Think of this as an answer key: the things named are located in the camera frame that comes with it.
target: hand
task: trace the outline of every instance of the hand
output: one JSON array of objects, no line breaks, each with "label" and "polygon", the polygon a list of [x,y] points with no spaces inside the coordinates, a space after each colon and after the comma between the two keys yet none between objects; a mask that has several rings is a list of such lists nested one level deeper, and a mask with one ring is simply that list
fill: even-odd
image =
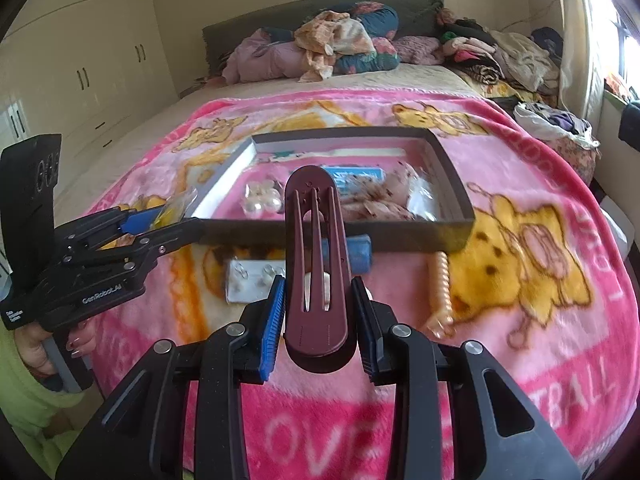
[{"label": "hand", "polygon": [[[49,377],[58,373],[42,342],[51,337],[38,323],[31,323],[14,331],[14,341],[18,354],[25,366],[34,377]],[[66,349],[71,357],[78,358],[87,355],[95,349],[95,320],[88,319],[80,323],[69,333]]]}]

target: maroon hair clip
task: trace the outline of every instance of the maroon hair clip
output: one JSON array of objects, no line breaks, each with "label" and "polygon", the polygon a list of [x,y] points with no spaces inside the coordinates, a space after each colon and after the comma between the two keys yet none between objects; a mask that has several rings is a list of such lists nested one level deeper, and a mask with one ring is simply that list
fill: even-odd
[{"label": "maroon hair clip", "polygon": [[[308,228],[303,218],[311,211]],[[322,222],[329,241],[330,302],[324,305]],[[287,231],[287,317],[284,334],[293,362],[314,373],[342,368],[356,348],[351,268],[334,180],[322,168],[296,170],[285,189]],[[305,301],[305,238],[311,248],[311,288]]]}]

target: pink blanket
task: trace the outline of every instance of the pink blanket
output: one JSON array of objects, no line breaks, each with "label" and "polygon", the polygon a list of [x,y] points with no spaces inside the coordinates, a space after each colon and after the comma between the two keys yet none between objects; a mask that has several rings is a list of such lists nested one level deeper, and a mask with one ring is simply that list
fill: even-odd
[{"label": "pink blanket", "polygon": [[[98,200],[161,203],[206,180],[251,134],[302,128],[404,125],[434,131],[476,209],[464,251],[451,255],[456,319],[448,344],[484,343],[518,381],[581,466],[612,446],[635,407],[638,308],[606,220],[559,156],[488,101],[415,90],[333,90],[218,100],[197,110]],[[225,303],[224,262],[281,251],[191,246],[162,258],[147,292],[100,316],[95,372],[106,392],[160,338],[206,338],[236,320]],[[430,315],[423,254],[375,254],[364,277],[373,297],[418,329]],[[188,409],[185,465],[193,465]],[[381,479],[393,388],[374,388],[359,356],[314,376],[280,345],[264,386],[242,390],[253,479]],[[451,422],[442,396],[443,478],[452,477]]]}]

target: curtain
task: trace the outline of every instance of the curtain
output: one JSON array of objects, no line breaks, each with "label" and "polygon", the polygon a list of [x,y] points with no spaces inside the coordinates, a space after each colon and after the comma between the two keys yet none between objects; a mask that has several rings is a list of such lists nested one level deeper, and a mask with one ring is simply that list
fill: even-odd
[{"label": "curtain", "polygon": [[587,119],[596,134],[606,74],[598,57],[593,9],[590,0],[560,0],[560,3],[564,19],[564,54],[560,67],[559,107]]}]

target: green sleeve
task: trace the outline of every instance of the green sleeve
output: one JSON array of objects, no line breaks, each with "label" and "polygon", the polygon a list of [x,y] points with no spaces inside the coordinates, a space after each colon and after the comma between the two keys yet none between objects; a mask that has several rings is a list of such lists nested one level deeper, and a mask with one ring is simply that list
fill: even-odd
[{"label": "green sleeve", "polygon": [[0,322],[0,408],[25,449],[52,478],[78,432],[46,439],[43,430],[56,412],[81,399],[82,394],[52,392],[42,386],[20,359],[14,334]]}]

